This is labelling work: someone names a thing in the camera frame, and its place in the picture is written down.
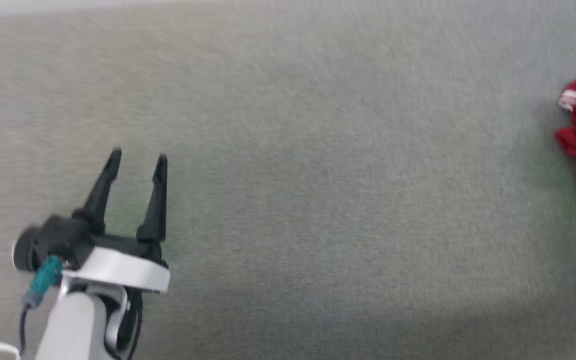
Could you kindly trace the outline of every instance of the gray carpet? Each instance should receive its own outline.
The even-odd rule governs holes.
[[[0,18],[0,340],[30,281],[10,244],[119,145],[110,231],[170,166],[138,360],[576,360],[575,77],[569,0]]]

